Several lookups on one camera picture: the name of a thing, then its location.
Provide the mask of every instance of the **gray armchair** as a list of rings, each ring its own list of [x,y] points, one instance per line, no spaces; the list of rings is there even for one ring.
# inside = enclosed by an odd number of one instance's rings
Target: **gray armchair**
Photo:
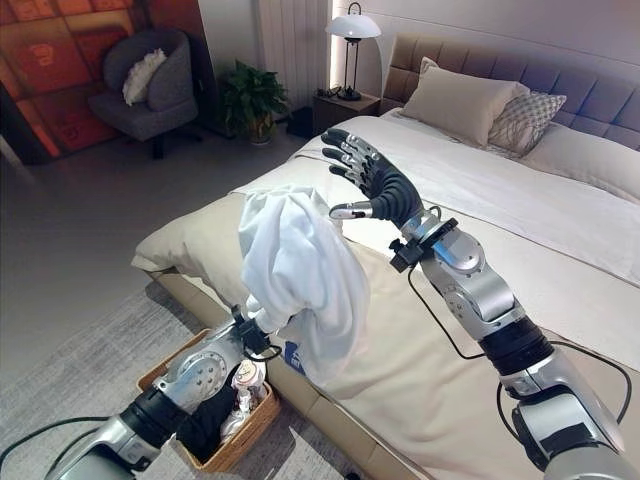
[[[149,82],[146,102],[128,106],[122,86],[131,67],[156,48],[167,60]],[[89,107],[101,120],[144,142],[153,139],[153,157],[164,155],[164,134],[198,115],[191,79],[189,39],[180,30],[147,30],[122,40],[109,50],[103,63],[108,90],[89,98]]]

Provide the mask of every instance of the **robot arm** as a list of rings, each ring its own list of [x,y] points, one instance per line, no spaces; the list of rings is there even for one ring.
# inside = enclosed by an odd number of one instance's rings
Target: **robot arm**
[[[620,456],[622,436],[611,412],[573,364],[527,317],[506,282],[486,262],[480,243],[457,221],[425,210],[411,182],[380,152],[346,131],[329,129],[323,154],[369,198],[335,206],[333,218],[391,220],[406,243],[391,244],[391,264],[402,272],[417,264],[451,313],[518,400],[512,418],[520,443],[545,478],[635,479]]]
[[[245,321],[235,307],[232,318],[176,356],[166,374],[76,447],[46,480],[133,479],[131,472],[146,470],[180,424],[220,391],[247,348],[261,353],[269,346],[255,322]]]

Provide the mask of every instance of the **blue logo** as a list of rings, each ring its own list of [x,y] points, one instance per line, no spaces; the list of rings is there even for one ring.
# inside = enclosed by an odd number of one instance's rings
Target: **blue logo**
[[[285,342],[284,361],[295,371],[306,376],[306,374],[304,373],[304,369],[302,368],[302,363],[300,362],[300,355],[298,354],[298,344],[289,341]]]

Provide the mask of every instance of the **bed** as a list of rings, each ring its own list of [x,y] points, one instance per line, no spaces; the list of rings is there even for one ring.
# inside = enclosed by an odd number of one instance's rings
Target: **bed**
[[[399,110],[422,81],[425,57],[435,62],[431,68],[515,80],[566,101],[525,155],[469,146],[450,129],[443,133]],[[640,87],[515,54],[399,35],[381,113],[340,127],[374,144],[416,184],[426,204],[440,205],[443,216],[474,235],[551,338],[612,358],[640,385]],[[243,304],[249,294],[240,281],[237,240],[248,192],[311,183],[329,205],[363,199],[328,172],[322,146],[311,140],[277,169],[152,233],[133,264],[214,326],[221,309]],[[582,163],[549,163],[554,149]],[[589,156],[600,163],[588,163]],[[280,394],[372,478],[541,478],[500,423],[489,362],[459,359],[406,275],[389,265],[387,246],[399,236],[393,225],[345,222],[343,235],[370,282],[368,348],[323,388],[281,359],[270,362],[269,378]],[[414,279],[461,349],[476,353],[427,282]],[[567,355],[617,412],[622,380],[593,359]],[[640,469],[637,396],[621,428],[627,458]]]

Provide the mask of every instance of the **green leaves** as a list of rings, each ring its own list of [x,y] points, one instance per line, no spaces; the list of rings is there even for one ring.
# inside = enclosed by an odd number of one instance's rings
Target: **green leaves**
[[[264,134],[273,130],[272,113],[287,113],[287,96],[275,72],[258,70],[236,60],[223,94],[225,123],[237,133]]]

